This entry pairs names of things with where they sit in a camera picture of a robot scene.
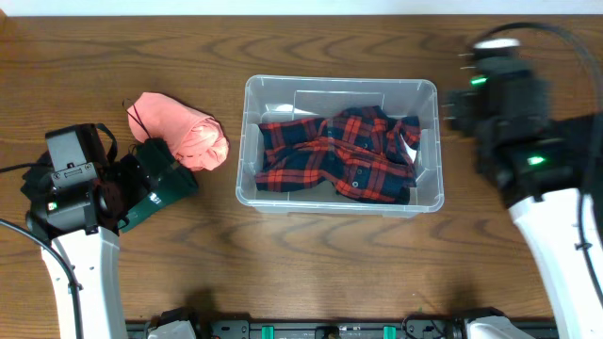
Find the pink garment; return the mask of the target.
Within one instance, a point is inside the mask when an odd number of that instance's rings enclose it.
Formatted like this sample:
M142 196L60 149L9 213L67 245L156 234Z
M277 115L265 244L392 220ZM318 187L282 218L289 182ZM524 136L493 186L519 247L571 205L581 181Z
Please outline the pink garment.
M164 94L143 92L126 111L137 141L163 139L173 157L190 170L214 170L230 151L218 120Z

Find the black garment with tape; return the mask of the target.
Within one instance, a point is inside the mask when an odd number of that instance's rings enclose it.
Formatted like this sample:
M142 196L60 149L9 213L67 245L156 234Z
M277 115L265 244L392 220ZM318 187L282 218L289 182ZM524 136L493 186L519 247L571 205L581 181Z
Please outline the black garment with tape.
M22 176L24 184L21 187L21 192L32 202L40 199L53 187L53 172L51 156L49 152L45 152L37 160L36 166L30 168Z

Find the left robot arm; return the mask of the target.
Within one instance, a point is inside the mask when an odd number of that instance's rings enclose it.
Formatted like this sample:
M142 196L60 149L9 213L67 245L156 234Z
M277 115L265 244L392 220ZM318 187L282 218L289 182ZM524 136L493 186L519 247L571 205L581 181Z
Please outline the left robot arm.
M46 134L47 151L24 174L27 228L41 238L63 338L124 338L120 229L150 191L138 160L103 145L101 123Z

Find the red navy plaid shirt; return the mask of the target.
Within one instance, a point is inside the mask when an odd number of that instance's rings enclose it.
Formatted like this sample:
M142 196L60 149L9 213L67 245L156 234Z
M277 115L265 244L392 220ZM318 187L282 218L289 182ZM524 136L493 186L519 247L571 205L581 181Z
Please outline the red navy plaid shirt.
M379 106L347 108L331 118L261 123L260 191L293 192L329 182L365 203L406 204L416 187L410 151L420 148L416 116L394 119Z

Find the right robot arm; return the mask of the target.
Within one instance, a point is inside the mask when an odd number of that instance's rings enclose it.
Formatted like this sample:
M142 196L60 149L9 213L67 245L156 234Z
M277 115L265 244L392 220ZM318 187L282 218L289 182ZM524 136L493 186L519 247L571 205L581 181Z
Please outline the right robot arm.
M475 43L470 89L448 96L450 127L475 140L475 169L498 190L529 245L561 338L602 335L602 244L595 202L580 190L585 141L554 121L549 85L516 39Z

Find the dark green garment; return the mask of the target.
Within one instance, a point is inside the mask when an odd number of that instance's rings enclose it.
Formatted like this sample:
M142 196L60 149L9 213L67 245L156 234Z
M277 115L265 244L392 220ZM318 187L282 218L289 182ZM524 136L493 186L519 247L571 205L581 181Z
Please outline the dark green garment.
M131 154L142 162L155 179L155 189L151 195L155 213L199 190L192 171L175 159L165 140L148 138L136 145Z

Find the large black garment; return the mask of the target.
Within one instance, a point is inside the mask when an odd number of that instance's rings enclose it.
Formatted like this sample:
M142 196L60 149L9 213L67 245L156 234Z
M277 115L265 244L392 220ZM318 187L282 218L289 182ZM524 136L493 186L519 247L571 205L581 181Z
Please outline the large black garment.
M556 128L565 139L569 150L569 158L580 180L586 173L589 151L592 144L594 116L581 116L556 122ZM587 188L593 194L602 193L602 151L598 152L594 179Z

